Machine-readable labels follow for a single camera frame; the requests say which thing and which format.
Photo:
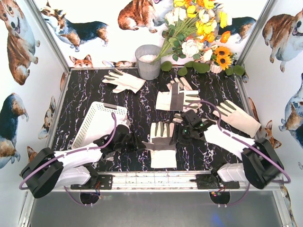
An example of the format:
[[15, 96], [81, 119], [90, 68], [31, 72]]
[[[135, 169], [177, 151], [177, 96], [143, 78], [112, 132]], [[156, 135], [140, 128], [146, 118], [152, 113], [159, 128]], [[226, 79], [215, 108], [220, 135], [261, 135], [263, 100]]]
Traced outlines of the white grey work glove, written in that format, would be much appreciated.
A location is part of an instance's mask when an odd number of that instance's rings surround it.
[[176, 145], [170, 144], [173, 137], [174, 123], [153, 122], [150, 130], [150, 142], [144, 142], [150, 151], [151, 168], [176, 168]]

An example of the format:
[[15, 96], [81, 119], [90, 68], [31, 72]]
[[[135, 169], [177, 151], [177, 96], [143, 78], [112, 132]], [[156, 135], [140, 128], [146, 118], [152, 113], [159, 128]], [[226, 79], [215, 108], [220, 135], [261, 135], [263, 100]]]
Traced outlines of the cream glove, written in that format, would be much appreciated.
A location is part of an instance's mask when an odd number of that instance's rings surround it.
[[102, 82], [116, 85], [116, 88], [112, 90], [112, 92], [115, 94], [118, 94], [125, 90], [131, 90], [136, 94], [146, 81], [144, 79], [135, 77], [131, 74], [113, 68], [108, 73], [108, 75], [104, 76]]

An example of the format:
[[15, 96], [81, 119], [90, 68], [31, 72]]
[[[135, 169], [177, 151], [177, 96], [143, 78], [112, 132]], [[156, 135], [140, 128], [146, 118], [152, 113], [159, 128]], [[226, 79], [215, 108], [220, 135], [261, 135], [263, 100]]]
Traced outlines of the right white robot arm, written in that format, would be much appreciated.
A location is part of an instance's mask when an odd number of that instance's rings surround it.
[[239, 163], [220, 164], [214, 172], [222, 182], [248, 182], [265, 188], [283, 172], [284, 167], [270, 142], [245, 138], [220, 128], [216, 121], [201, 119], [190, 110], [175, 114], [176, 124], [171, 143], [187, 145], [195, 140], [214, 144], [235, 155]]

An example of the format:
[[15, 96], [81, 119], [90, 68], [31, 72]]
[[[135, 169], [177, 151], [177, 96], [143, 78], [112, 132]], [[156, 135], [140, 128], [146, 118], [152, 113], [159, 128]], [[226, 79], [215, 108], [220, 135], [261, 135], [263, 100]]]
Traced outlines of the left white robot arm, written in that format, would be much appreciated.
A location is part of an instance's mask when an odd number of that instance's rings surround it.
[[116, 153], [133, 153], [147, 147], [124, 123], [114, 123], [109, 134], [92, 143], [66, 151], [44, 148], [21, 171], [21, 190], [30, 190], [38, 199], [53, 189], [68, 185], [95, 184], [98, 175], [89, 170], [90, 163], [113, 157]]

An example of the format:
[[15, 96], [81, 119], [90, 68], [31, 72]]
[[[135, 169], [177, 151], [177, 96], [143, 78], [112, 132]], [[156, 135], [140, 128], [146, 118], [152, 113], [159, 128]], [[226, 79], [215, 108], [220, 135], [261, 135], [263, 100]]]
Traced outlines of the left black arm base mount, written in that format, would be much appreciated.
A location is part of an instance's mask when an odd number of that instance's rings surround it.
[[88, 189], [98, 189], [98, 190], [111, 190], [113, 184], [113, 175], [99, 174], [91, 165], [87, 164], [80, 166], [82, 169], [86, 170], [90, 178], [83, 184], [72, 184], [72, 190], [88, 190]]

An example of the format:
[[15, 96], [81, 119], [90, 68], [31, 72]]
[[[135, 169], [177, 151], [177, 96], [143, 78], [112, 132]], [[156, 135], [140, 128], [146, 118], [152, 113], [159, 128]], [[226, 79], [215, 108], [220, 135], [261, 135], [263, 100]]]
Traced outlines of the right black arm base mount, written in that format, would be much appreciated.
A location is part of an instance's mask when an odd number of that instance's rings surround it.
[[239, 182], [231, 181], [224, 182], [218, 175], [216, 168], [212, 169], [207, 174], [196, 174], [194, 179], [190, 179], [190, 182], [195, 182], [198, 189], [239, 189]]

